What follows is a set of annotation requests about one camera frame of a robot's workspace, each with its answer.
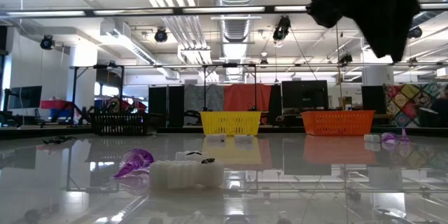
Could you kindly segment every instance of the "ceiling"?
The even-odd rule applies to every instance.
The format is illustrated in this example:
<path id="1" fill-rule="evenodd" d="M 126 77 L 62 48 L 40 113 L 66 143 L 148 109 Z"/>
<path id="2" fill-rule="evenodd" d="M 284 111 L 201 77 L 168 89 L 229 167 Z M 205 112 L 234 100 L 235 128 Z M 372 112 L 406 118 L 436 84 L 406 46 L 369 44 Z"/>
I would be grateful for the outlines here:
<path id="1" fill-rule="evenodd" d="M 310 0 L 257 0 L 260 5 L 281 5 L 281 4 L 308 4 Z M 436 2 L 441 0 L 420 0 L 421 2 Z M 131 7 L 151 7 L 149 0 L 0 0 L 0 9 L 12 10 L 21 9 L 21 2 L 24 10 L 31 9 L 61 9 L 61 8 L 131 8 Z M 199 6 L 212 6 L 214 0 L 195 0 Z M 219 61 L 222 57 L 221 34 L 218 22 L 211 20 L 211 16 L 200 16 L 202 30 L 206 37 L 207 45 L 211 47 L 212 60 Z M 272 30 L 279 21 L 280 15 L 260 15 L 261 20 L 253 21 L 251 32 L 251 43 L 248 45 L 248 54 L 245 62 L 259 62 L 261 52 L 267 53 L 269 63 L 305 63 L 300 51 L 306 55 L 308 62 L 322 63 L 332 60 L 336 63 L 338 45 L 346 43 L 341 52 L 350 52 L 353 60 L 361 60 L 361 41 L 356 37 L 361 37 L 355 23 L 347 18 L 339 21 L 336 27 L 325 29 L 318 26 L 307 14 L 290 15 L 292 32 L 286 37 L 283 47 L 275 48 L 272 40 Z M 71 18 L 71 19 L 37 19 L 36 25 L 44 27 L 75 27 L 89 36 L 100 39 L 99 24 L 102 18 Z M 169 33 L 169 39 L 165 43 L 156 43 L 154 33 L 157 27 L 164 25 L 161 17 L 115 17 L 117 22 L 125 22 L 132 29 L 132 38 L 140 42 L 146 50 L 152 52 L 156 58 L 166 64 L 180 64 L 177 57 L 178 43 Z M 423 29 L 424 38 L 434 32 L 448 27 L 448 14 L 443 13 L 420 26 Z M 403 59 L 410 55 L 422 53 L 424 51 L 443 46 L 448 43 L 448 31 L 440 32 L 425 39 L 411 40 Z M 130 51 L 123 50 L 119 46 L 102 44 L 101 47 L 107 50 L 99 53 L 101 60 L 122 60 L 126 64 L 137 64 L 136 56 Z M 447 53 L 441 52 L 430 57 L 425 57 L 425 62 L 436 62 L 448 60 Z M 278 68 L 277 71 L 285 71 L 286 68 Z M 308 71 L 308 69 L 298 69 L 298 71 Z M 435 68 L 425 68 L 428 72 L 433 72 Z M 130 71 L 127 74 L 142 74 L 142 71 Z"/>

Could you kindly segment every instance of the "small black object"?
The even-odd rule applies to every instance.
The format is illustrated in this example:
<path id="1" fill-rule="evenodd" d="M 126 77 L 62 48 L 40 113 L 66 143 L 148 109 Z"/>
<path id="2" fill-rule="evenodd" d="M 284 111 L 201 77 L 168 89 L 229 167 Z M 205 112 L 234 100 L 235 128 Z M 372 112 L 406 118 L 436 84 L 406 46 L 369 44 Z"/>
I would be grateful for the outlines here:
<path id="1" fill-rule="evenodd" d="M 267 61 L 267 59 L 261 59 L 260 60 L 260 64 L 269 64 L 269 62 Z"/>
<path id="2" fill-rule="evenodd" d="M 53 50 L 55 48 L 55 41 L 53 35 L 44 35 L 41 41 L 41 48 L 44 50 Z"/>
<path id="3" fill-rule="evenodd" d="M 68 140 L 76 140 L 76 137 L 73 136 L 56 136 L 52 139 L 42 139 L 44 144 L 61 144 Z"/>
<path id="4" fill-rule="evenodd" d="M 202 155 L 202 153 L 200 153 L 199 151 L 192 151 L 192 152 L 187 153 L 187 155 L 193 155 L 193 154 Z"/>
<path id="5" fill-rule="evenodd" d="M 118 68 L 118 66 L 117 66 L 117 64 L 115 63 L 115 61 L 110 61 L 109 64 L 107 65 L 107 67 Z"/>
<path id="6" fill-rule="evenodd" d="M 224 67 L 224 68 L 226 68 L 226 67 L 238 67 L 238 63 L 236 63 L 236 62 L 228 62 L 228 63 L 224 63 L 224 64 L 223 64 L 223 67 Z"/>
<path id="7" fill-rule="evenodd" d="M 159 29 L 157 29 L 157 32 L 154 35 L 154 39 L 159 43 L 166 42 L 168 39 L 168 34 L 166 32 L 166 28 L 160 27 Z"/>
<path id="8" fill-rule="evenodd" d="M 207 159 L 204 159 L 203 161 L 201 161 L 201 164 L 209 164 L 212 162 L 215 162 L 214 158 L 207 158 Z"/>
<path id="9" fill-rule="evenodd" d="M 418 39 L 421 37 L 421 35 L 423 35 L 423 31 L 421 30 L 421 28 L 415 27 L 415 28 L 409 30 L 409 32 L 407 33 L 407 38 L 408 39 Z"/>
<path id="10" fill-rule="evenodd" d="M 93 65 L 93 69 L 107 69 L 106 64 L 95 64 Z"/>
<path id="11" fill-rule="evenodd" d="M 287 15 L 281 16 L 279 24 L 275 27 L 274 35 L 272 38 L 275 41 L 282 41 L 286 38 L 291 28 L 291 21 Z"/>
<path id="12" fill-rule="evenodd" d="M 350 52 L 348 52 L 345 55 L 343 55 L 341 57 L 341 59 L 339 60 L 339 63 L 340 63 L 341 67 L 346 67 L 350 62 L 353 62 L 353 57 L 351 56 Z"/>

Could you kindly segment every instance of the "ventilation duct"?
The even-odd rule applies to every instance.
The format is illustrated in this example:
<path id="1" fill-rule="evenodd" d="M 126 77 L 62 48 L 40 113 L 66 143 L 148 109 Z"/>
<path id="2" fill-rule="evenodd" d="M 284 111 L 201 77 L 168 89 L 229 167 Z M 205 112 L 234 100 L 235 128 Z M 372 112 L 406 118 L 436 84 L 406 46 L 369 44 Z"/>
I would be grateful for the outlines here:
<path id="1" fill-rule="evenodd" d="M 121 45 L 147 64 L 163 64 L 163 62 L 155 60 L 154 55 L 145 50 L 144 46 L 138 41 L 131 39 L 131 29 L 125 23 L 104 20 L 100 24 L 100 35 L 103 42 Z M 162 73 L 167 80 L 178 80 L 180 78 L 179 72 L 172 71 L 171 69 L 158 67 L 157 70 Z"/>
<path id="2" fill-rule="evenodd" d="M 415 15 L 414 19 L 412 20 L 411 29 L 418 27 L 419 25 L 423 24 L 426 21 L 429 21 L 430 19 L 433 19 L 437 17 L 438 15 L 444 13 L 444 11 L 423 11 L 419 14 Z"/>
<path id="3" fill-rule="evenodd" d="M 219 6 L 248 6 L 253 5 L 255 0 L 216 0 Z M 249 36 L 252 28 L 251 20 L 221 20 L 220 27 L 223 37 L 223 54 L 227 62 L 241 63 L 246 56 Z M 241 81 L 242 68 L 226 69 L 230 81 Z"/>

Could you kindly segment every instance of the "plastic basket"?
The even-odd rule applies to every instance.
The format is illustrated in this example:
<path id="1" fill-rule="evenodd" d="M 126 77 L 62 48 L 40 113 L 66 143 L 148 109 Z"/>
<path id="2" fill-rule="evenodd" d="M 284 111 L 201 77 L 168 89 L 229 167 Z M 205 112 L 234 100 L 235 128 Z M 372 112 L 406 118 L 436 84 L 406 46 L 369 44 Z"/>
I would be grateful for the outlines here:
<path id="1" fill-rule="evenodd" d="M 261 111 L 204 111 L 201 112 L 204 134 L 236 134 L 258 133 Z"/>
<path id="2" fill-rule="evenodd" d="M 148 133 L 147 113 L 91 113 L 94 134 L 142 136 Z"/>
<path id="3" fill-rule="evenodd" d="M 360 136 L 369 134 L 375 111 L 310 111 L 301 113 L 307 134 Z"/>

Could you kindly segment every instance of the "monitor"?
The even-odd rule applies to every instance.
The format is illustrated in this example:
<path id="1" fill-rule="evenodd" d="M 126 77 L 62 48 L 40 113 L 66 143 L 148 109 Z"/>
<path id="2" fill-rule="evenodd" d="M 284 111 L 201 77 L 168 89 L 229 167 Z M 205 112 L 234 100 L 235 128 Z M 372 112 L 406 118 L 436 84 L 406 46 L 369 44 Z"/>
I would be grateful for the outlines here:
<path id="1" fill-rule="evenodd" d="M 10 89 L 8 109 L 28 109 L 41 106 L 42 86 L 35 87 L 12 87 Z"/>

